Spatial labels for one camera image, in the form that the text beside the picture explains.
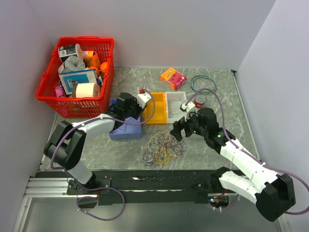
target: yellow tray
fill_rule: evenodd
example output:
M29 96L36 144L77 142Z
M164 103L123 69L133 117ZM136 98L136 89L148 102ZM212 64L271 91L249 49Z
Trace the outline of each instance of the yellow tray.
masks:
M165 92L156 92L151 93L155 101L155 111L154 116L145 124L166 124L166 101L165 101ZM147 104L146 109L143 112L143 119L146 120L150 117L153 112L154 104L150 101Z

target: red can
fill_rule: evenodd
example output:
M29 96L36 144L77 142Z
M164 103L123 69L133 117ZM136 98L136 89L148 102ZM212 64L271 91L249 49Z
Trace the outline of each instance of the red can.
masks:
M197 94L194 98L194 105L196 108L201 109L206 103L206 97L203 94Z

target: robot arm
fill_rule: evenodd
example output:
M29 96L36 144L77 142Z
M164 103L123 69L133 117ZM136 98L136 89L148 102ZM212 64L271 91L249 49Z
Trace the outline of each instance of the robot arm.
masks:
M195 105L182 104L181 110L186 117L174 122L170 132L178 141L182 140L181 131L190 137L197 134L204 137L206 144L218 154L235 164L244 174L239 176L228 168L222 167L212 175L211 185L216 190L229 189L254 203L259 212L269 221L275 221L293 205L295 193L293 181L287 174L263 167L243 150L247 151L235 136L219 127L217 117L210 108L202 108L197 113Z
M123 124L119 120L124 121L128 117L138 119L150 100L150 94L142 90L136 97L129 93L121 93L116 103L112 104L107 112L98 117L72 124L66 121L60 122L46 144L44 154L51 159L64 135L72 128L81 124L81 127L74 130L67 137L70 141L61 144L56 154L55 162L81 184L92 188L95 185L96 177L81 161L86 138L95 137L119 128Z

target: orange toy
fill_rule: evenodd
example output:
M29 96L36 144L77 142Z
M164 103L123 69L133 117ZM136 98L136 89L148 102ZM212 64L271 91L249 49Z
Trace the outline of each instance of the orange toy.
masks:
M107 68L107 62L102 63L101 64L101 72L105 74L106 73L106 68Z
M95 67L95 66L90 66L90 67L89 67L89 69L95 69L95 70L96 70L96 72L97 72L97 76L100 74L100 72L99 72L98 68L97 68L97 67Z
M100 67L100 60L98 58L98 54L95 54L94 51L83 51L83 55L87 67Z

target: red plastic basket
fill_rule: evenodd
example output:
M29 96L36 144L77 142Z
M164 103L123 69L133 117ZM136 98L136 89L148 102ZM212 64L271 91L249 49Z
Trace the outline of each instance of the red plastic basket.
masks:
M80 44L83 51L97 51L101 63L107 61L101 95L98 98L57 98L55 87L59 86L58 68L61 60L58 48L70 44ZM52 59L47 71L43 73L42 80L36 93L36 98L46 102L50 107L63 117L91 118L106 111L111 95L112 80L114 75L114 62L112 38L99 37L62 37L52 52Z

